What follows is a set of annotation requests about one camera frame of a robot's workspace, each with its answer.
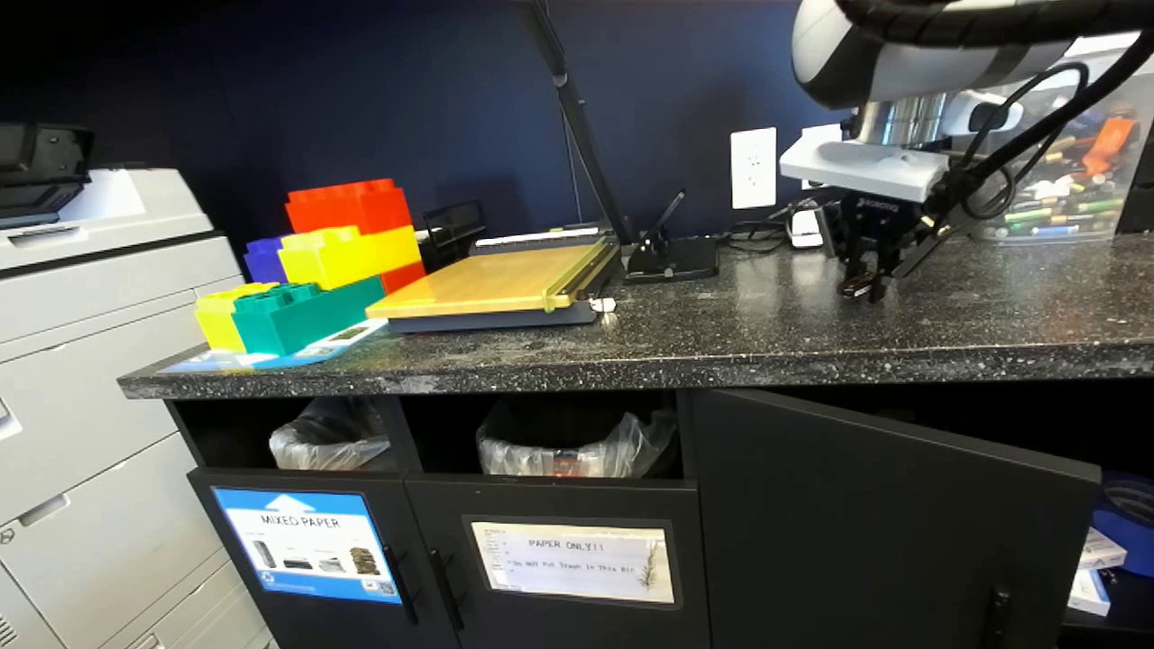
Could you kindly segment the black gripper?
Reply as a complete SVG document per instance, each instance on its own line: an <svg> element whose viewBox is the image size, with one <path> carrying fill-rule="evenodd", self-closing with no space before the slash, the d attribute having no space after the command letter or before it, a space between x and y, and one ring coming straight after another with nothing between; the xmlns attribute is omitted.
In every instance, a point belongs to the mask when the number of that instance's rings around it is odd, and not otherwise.
<svg viewBox="0 0 1154 649"><path fill-rule="evenodd" d="M866 249L900 245L888 258L888 281L908 279L923 262L929 238L917 238L919 208L900 199L840 190L835 199L829 235L840 258L838 291L871 300L877 269Z"/></svg>

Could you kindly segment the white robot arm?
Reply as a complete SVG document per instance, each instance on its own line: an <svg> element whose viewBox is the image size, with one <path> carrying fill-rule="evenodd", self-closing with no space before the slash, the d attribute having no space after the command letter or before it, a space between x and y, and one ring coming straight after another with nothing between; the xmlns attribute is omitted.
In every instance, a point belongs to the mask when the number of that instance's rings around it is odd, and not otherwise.
<svg viewBox="0 0 1154 649"><path fill-rule="evenodd" d="M801 91L849 107L780 169L814 190L840 291L879 300L955 220L1004 217L1056 132L1154 50L1151 0L801 0Z"/></svg>

